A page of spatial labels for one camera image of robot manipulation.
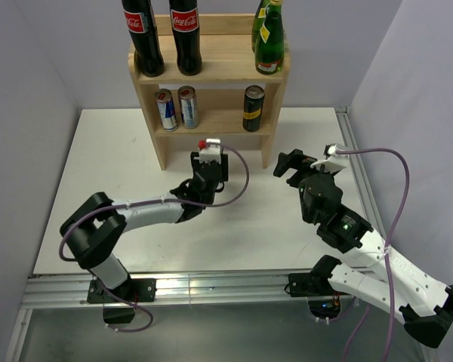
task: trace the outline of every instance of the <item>bottle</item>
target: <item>bottle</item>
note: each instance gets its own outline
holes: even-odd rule
[[[257,12],[255,13],[254,25],[251,28],[251,51],[255,52],[255,43],[258,38],[258,32],[263,25],[265,20],[265,15],[267,14],[267,5],[270,3],[270,0],[260,0],[258,5]]]
[[[137,68],[148,77],[165,71],[165,62],[159,50],[158,30],[150,0],[122,0],[129,34],[137,53]]]
[[[262,74],[273,74],[282,69],[284,60],[284,28],[282,24],[283,0],[270,0],[255,43],[255,68]]]
[[[169,6],[178,69],[184,75],[196,75],[202,70],[196,0],[169,0]]]

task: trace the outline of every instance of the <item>gray floor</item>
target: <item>gray floor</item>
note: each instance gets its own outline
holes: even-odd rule
[[[306,307],[305,301],[155,307],[153,326],[132,334],[105,330],[99,308],[37,310],[20,361],[339,362],[365,304],[329,327],[309,319]],[[387,314],[372,309],[347,360],[380,360],[386,329]],[[419,345],[396,323],[389,361],[422,360]]]

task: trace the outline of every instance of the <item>can top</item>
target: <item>can top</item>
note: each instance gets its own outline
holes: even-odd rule
[[[169,102],[172,98],[171,92],[168,89],[160,88],[154,93],[154,97],[158,102]]]
[[[178,96],[182,100],[191,100],[195,96],[195,88],[185,85],[178,89]]]
[[[259,100],[260,98],[265,97],[265,92],[262,87],[259,87],[258,85],[251,85],[245,90],[245,95],[253,100]]]

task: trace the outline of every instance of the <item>green bottle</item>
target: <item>green bottle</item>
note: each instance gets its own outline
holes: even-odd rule
[[[267,15],[267,5],[270,0],[260,0],[257,12],[255,13],[254,25],[251,28],[251,51],[255,52],[255,42],[258,38],[258,32],[263,25],[265,16]]]
[[[255,68],[262,74],[273,74],[282,69],[284,60],[283,0],[270,0],[255,44]]]

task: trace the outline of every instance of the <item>wooden shelf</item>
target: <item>wooden shelf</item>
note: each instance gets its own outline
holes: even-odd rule
[[[165,61],[165,72],[154,78],[140,74],[140,84],[280,83],[283,79],[282,72],[273,75],[257,72],[251,51],[251,35],[202,35],[200,51],[203,67],[194,76],[183,75],[178,70],[172,35],[160,35],[159,47]]]
[[[253,14],[200,14],[200,51],[203,67],[198,75],[183,75],[177,68],[177,52],[168,15],[156,15],[159,46],[165,61],[165,72],[149,78],[137,69],[134,46],[128,55],[129,72],[153,142],[159,166],[168,165],[168,141],[174,137],[220,136],[233,134],[260,137],[262,164],[269,164],[280,108],[290,70],[290,53],[285,40],[282,71],[273,75],[257,72],[251,51],[251,25]],[[178,129],[163,129],[154,93],[160,84],[246,83],[266,84],[260,129],[247,132],[243,129],[243,102],[245,89],[196,89],[199,126],[192,130],[181,124],[177,92],[171,90]]]

